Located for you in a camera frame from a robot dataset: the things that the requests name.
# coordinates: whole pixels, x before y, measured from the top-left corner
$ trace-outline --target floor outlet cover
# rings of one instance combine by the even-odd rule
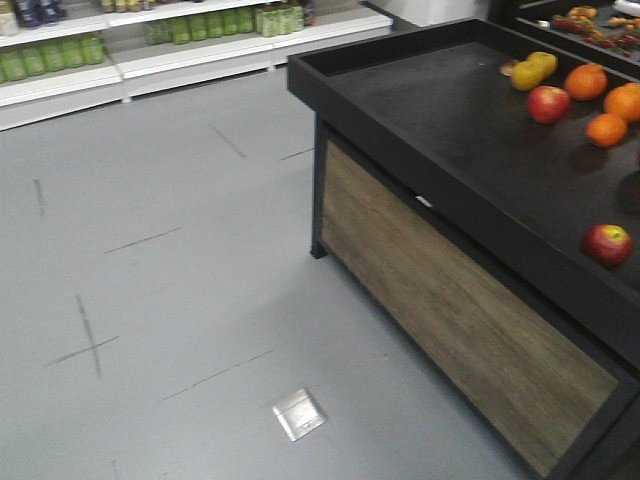
[[[327,417],[306,388],[301,388],[276,403],[273,406],[273,413],[292,442],[327,421]]]

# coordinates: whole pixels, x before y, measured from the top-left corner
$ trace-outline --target white shelf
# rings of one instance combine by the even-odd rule
[[[120,27],[135,23],[151,22],[153,20],[163,20],[165,18],[181,17],[183,15],[225,10],[227,8],[260,5],[263,3],[264,1],[262,0],[204,0],[200,3],[184,1],[166,5],[156,4],[153,10],[141,12],[107,13],[105,14],[105,19],[110,27]]]
[[[110,60],[99,65],[46,73],[0,86],[0,107],[55,97],[121,83],[120,72]]]
[[[245,33],[185,45],[165,43],[111,54],[123,79],[212,63],[270,50],[270,39]]]
[[[96,30],[106,30],[107,34],[116,32],[111,27],[125,25],[130,25],[125,31],[133,28],[142,32],[141,26],[133,24],[256,3],[263,2],[205,0],[161,5],[150,12],[86,16],[65,20],[51,28],[41,27],[43,33],[37,37],[34,35],[38,30],[30,31],[28,40],[22,42],[17,41],[18,37],[0,41],[8,40],[15,45]],[[110,20],[115,17],[119,17],[120,23]],[[389,17],[360,5],[319,15],[316,22],[289,35],[266,38],[256,33],[236,34],[185,45],[146,46],[141,37],[109,43],[105,38],[109,60],[101,65],[0,85],[0,131],[94,105],[129,101],[138,95],[182,85],[270,69],[285,63],[288,55],[385,35],[391,31],[392,24]]]
[[[67,6],[68,18],[55,25],[41,25],[37,28],[20,29],[17,35],[0,37],[0,48],[39,42],[51,38],[67,37],[87,32],[97,32],[108,27],[105,15],[93,3],[76,3]]]

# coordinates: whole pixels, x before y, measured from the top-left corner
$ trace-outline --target wooden cabinet front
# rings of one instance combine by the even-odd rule
[[[317,240],[540,476],[560,478],[569,450],[575,464],[596,442],[578,440],[618,378],[336,143],[322,151]]]

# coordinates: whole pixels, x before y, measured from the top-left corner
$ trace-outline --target gray floor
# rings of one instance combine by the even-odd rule
[[[0,134],[2,480],[531,478],[331,258],[286,70]],[[328,422],[291,442],[301,386]]]

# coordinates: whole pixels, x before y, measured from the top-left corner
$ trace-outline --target apple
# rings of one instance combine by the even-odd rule
[[[560,87],[540,85],[529,92],[527,111],[538,123],[551,125],[556,123],[571,106],[569,93]]]
[[[599,223],[591,226],[582,236],[582,252],[606,268],[624,262],[633,250],[633,240],[618,225]]]

